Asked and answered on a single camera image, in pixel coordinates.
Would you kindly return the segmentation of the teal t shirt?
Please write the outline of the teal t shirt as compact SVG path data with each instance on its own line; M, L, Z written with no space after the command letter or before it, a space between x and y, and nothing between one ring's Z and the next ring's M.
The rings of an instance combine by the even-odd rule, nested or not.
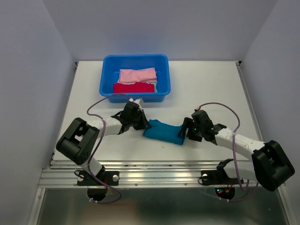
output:
M182 126L162 123L158 120L149 120L151 128L144 131L143 136L176 145L183 145L185 138L179 136Z

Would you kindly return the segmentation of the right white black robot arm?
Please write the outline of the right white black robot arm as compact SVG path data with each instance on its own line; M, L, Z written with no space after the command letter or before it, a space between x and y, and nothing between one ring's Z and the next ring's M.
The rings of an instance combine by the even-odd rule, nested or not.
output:
M235 157L226 159L215 170L202 170L200 184L204 186L225 185L230 181L238 184L248 180L257 182L268 191L275 191L295 174L278 142L261 142L237 135L225 125L213 124L204 110L185 118L178 136L198 142L205 140L247 158L242 162Z

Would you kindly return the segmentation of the blue plastic bin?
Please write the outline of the blue plastic bin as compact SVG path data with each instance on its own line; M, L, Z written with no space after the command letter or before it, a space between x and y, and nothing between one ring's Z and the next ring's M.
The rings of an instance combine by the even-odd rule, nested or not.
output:
M108 55L103 60L99 94L111 103L123 94L144 102L162 102L171 92L168 57L164 54Z

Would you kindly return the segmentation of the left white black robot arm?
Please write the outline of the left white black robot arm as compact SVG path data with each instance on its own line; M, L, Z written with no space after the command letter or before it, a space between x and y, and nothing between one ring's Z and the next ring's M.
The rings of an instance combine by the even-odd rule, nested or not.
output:
M56 144L56 150L81 167L95 185L106 181L105 167L94 158L94 150L108 135L121 135L130 128L151 128L139 103L127 102L124 109L109 118L95 121L75 118Z

